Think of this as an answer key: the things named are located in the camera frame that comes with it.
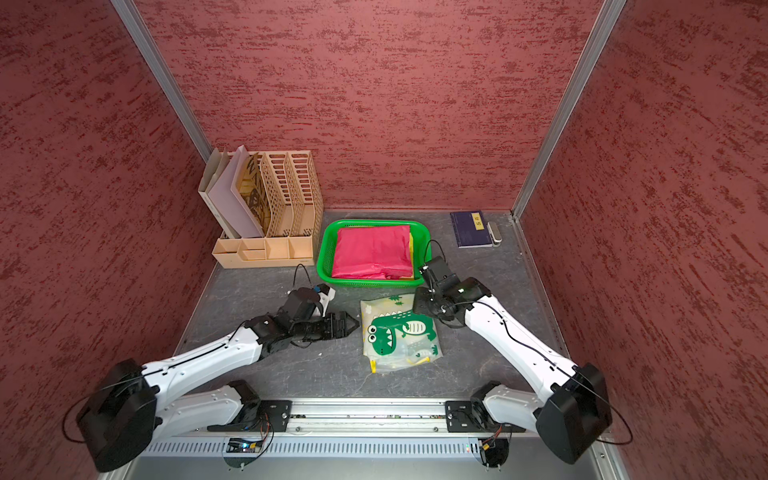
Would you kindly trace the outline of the aluminium front rail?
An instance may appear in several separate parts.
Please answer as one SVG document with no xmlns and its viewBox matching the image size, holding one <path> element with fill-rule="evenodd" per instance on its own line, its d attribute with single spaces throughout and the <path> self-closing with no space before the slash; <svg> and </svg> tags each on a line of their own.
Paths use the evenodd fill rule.
<svg viewBox="0 0 768 480">
<path fill-rule="evenodd" d="M 258 397 L 240 393 L 231 386 L 188 395 L 164 408 L 158 408 L 156 402 L 150 400 L 136 407 L 125 406 L 114 419 L 109 434 L 122 447 L 136 444 L 145 448 L 165 438 L 228 423 L 244 404 L 259 401 Z M 324 431 L 366 431 L 383 436 L 394 431 L 425 433 L 427 420 L 442 420 L 443 431 L 449 432 L 445 402 L 438 406 L 322 404 L 299 413 L 291 408 L 286 430 L 310 422 L 319 424 Z"/>
</svg>

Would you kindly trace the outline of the aluminium corner post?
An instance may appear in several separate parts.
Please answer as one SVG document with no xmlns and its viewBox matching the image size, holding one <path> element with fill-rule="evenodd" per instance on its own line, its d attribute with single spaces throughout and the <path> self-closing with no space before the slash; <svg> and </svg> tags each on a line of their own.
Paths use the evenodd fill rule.
<svg viewBox="0 0 768 480">
<path fill-rule="evenodd" d="M 602 3 L 550 126 L 511 210 L 512 217 L 517 222 L 522 219 L 625 5 L 626 0 L 605 0 Z"/>
<path fill-rule="evenodd" d="M 146 65 L 170 102 L 171 107 L 200 157 L 207 161 L 213 148 L 192 108 L 182 94 L 135 2 L 131 0 L 111 0 L 110 3 L 116 10 Z"/>
</svg>

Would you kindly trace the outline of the dark blue book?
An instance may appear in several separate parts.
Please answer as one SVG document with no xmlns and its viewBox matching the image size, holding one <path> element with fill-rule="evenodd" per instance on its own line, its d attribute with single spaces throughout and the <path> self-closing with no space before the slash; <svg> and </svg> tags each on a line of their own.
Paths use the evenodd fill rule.
<svg viewBox="0 0 768 480">
<path fill-rule="evenodd" d="M 454 234 L 459 248 L 491 247 L 493 241 L 479 210 L 451 212 Z"/>
</svg>

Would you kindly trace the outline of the left aluminium corner post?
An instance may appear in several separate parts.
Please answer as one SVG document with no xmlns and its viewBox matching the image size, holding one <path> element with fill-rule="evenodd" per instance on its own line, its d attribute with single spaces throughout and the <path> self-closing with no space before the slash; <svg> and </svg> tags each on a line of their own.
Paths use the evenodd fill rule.
<svg viewBox="0 0 768 480">
<path fill-rule="evenodd" d="M 192 108 L 182 94 L 135 2 L 131 0 L 111 0 L 110 3 L 116 10 L 146 65 L 170 102 L 171 107 L 200 157 L 207 161 L 213 148 Z"/>
</svg>

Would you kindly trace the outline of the pink raincoat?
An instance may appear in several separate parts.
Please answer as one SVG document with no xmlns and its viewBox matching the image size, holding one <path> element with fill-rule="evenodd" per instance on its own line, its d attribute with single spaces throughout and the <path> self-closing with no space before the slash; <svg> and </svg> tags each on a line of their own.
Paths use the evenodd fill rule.
<svg viewBox="0 0 768 480">
<path fill-rule="evenodd" d="M 332 277 L 354 280 L 401 280 L 410 274 L 406 225 L 345 227 L 337 235 Z"/>
</svg>

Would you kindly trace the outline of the beige desk file organizer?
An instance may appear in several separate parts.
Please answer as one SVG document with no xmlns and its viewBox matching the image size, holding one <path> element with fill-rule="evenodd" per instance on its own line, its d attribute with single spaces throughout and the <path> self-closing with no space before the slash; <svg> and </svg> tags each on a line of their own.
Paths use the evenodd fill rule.
<svg viewBox="0 0 768 480">
<path fill-rule="evenodd" d="M 312 152 L 249 151 L 260 171 L 271 221 L 260 238 L 229 239 L 222 230 L 212 255 L 225 269 L 313 265 L 320 249 L 323 198 Z"/>
</svg>

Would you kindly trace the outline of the green dinosaur raincoat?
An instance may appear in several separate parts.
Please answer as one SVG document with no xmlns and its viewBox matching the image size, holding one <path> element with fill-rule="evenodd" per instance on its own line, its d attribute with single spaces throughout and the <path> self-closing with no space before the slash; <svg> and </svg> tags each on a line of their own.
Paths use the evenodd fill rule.
<svg viewBox="0 0 768 480">
<path fill-rule="evenodd" d="M 435 322 L 413 310 L 413 293 L 360 302 L 363 354 L 372 373 L 432 363 L 443 356 Z"/>
</svg>

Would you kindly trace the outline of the yellow duck raincoat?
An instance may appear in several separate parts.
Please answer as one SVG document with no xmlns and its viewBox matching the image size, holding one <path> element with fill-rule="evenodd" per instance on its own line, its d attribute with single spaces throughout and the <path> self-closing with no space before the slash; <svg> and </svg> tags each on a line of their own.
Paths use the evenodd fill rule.
<svg viewBox="0 0 768 480">
<path fill-rule="evenodd" d="M 414 280 L 414 278 L 415 278 L 415 274 L 414 274 L 414 265 L 415 265 L 415 261 L 414 261 L 414 239 L 413 239 L 413 235 L 410 234 L 410 233 L 409 233 L 409 260 L 410 260 L 410 263 L 411 263 L 410 274 L 409 274 L 408 277 L 405 277 L 405 278 L 407 280 Z"/>
</svg>

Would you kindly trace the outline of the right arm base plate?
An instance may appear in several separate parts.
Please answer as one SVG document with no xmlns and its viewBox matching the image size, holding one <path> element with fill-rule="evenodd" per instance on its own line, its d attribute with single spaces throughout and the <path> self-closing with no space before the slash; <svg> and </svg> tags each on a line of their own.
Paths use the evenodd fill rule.
<svg viewBox="0 0 768 480">
<path fill-rule="evenodd" d="M 445 402 L 447 430 L 450 433 L 477 433 L 491 435 L 501 430 L 502 433 L 525 433 L 526 430 L 516 425 L 499 424 L 493 420 L 482 402 L 456 400 Z"/>
</svg>

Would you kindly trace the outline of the beige cardboard folder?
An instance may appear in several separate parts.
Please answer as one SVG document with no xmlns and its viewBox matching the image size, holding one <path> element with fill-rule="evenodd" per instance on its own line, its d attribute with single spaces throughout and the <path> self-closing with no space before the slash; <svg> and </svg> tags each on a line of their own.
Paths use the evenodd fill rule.
<svg viewBox="0 0 768 480">
<path fill-rule="evenodd" d="M 228 163 L 229 156 L 226 153 L 222 153 L 218 148 L 215 148 L 206 162 L 204 174 L 198 185 L 197 193 L 201 196 L 204 203 L 213 214 L 225 236 L 229 239 L 239 239 L 240 235 L 223 217 L 210 198 L 210 192 L 212 191 L 213 186 L 220 178 Z"/>
</svg>

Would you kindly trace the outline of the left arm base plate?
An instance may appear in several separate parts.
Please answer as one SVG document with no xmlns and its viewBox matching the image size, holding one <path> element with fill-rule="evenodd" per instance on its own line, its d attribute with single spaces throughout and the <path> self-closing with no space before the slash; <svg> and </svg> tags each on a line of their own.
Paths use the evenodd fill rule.
<svg viewBox="0 0 768 480">
<path fill-rule="evenodd" d="M 209 432 L 246 432 L 264 435 L 285 432 L 290 418 L 289 400 L 260 400 L 244 404 L 235 417 L 225 424 L 210 425 Z"/>
</svg>

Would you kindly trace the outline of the green plastic basket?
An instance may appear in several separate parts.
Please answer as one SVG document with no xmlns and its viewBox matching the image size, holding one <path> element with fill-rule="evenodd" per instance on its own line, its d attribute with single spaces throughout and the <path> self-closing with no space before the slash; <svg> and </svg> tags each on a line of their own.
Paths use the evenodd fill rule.
<svg viewBox="0 0 768 480">
<path fill-rule="evenodd" d="M 410 228 L 410 234 L 414 239 L 414 280 L 354 280 L 337 279 L 332 277 L 332 267 L 337 244 L 337 235 L 341 228 L 345 227 L 379 227 L 406 225 Z M 345 219 L 331 223 L 324 232 L 320 245 L 318 259 L 316 261 L 318 276 L 329 285 L 341 285 L 355 288 L 415 288 L 423 283 L 419 269 L 426 261 L 432 258 L 430 247 L 431 235 L 429 230 L 421 223 L 404 220 L 381 219 Z"/>
</svg>

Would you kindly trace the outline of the right aluminium corner post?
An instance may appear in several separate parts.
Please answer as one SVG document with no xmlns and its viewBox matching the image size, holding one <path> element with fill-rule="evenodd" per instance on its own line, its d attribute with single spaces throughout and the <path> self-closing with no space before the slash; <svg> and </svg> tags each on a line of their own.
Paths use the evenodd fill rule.
<svg viewBox="0 0 768 480">
<path fill-rule="evenodd" d="M 625 5 L 626 0 L 605 0 L 602 3 L 550 126 L 511 210 L 512 217 L 517 222 L 522 219 Z"/>
</svg>

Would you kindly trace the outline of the brown patterned book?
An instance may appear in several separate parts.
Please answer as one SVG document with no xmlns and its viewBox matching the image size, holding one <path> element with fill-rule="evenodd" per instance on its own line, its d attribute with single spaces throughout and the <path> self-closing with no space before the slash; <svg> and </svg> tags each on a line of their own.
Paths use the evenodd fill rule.
<svg viewBox="0 0 768 480">
<path fill-rule="evenodd" d="M 253 221 L 259 224 L 261 236 L 265 236 L 270 226 L 271 213 L 266 187 L 261 176 L 260 161 L 259 153 L 246 155 L 236 175 L 235 187 Z"/>
</svg>

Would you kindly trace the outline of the lilac folder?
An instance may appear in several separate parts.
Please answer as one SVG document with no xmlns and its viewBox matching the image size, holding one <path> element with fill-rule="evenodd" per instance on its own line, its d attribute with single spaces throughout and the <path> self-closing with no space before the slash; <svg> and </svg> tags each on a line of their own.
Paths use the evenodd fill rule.
<svg viewBox="0 0 768 480">
<path fill-rule="evenodd" d="M 223 172 L 206 192 L 220 216 L 240 238 L 260 238 L 263 230 L 240 194 L 237 182 L 250 155 L 244 145 L 238 147 Z"/>
</svg>

